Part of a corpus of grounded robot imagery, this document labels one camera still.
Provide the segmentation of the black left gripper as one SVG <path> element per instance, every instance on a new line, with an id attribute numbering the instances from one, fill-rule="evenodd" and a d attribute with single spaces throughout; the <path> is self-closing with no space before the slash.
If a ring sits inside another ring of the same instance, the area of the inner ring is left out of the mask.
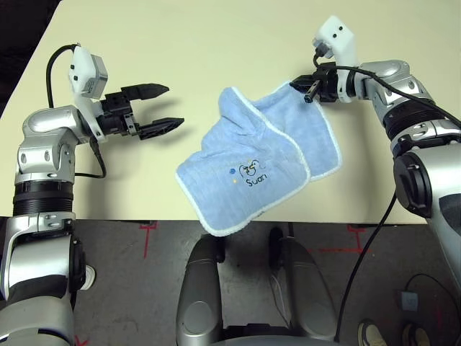
<path id="1" fill-rule="evenodd" d="M 106 94 L 100 104 L 102 115 L 97 118 L 98 125 L 106 136 L 120 134 L 121 136 L 136 136 L 146 140 L 165 135 L 183 122 L 184 118 L 165 117 L 154 120 L 151 124 L 139 126 L 135 121 L 130 101 L 157 98 L 169 91 L 161 84 L 137 84 L 121 88 L 121 92 Z"/>

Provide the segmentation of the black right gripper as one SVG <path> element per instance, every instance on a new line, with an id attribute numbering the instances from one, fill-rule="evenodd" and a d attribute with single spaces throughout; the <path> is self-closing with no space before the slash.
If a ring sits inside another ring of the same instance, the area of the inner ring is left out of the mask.
<path id="1" fill-rule="evenodd" d="M 321 63 L 313 74 L 298 76 L 290 85 L 305 93 L 307 103 L 312 103 L 315 96 L 321 102 L 335 102 L 340 92 L 347 92 L 347 86 L 339 86 L 338 70 L 335 63 Z"/>

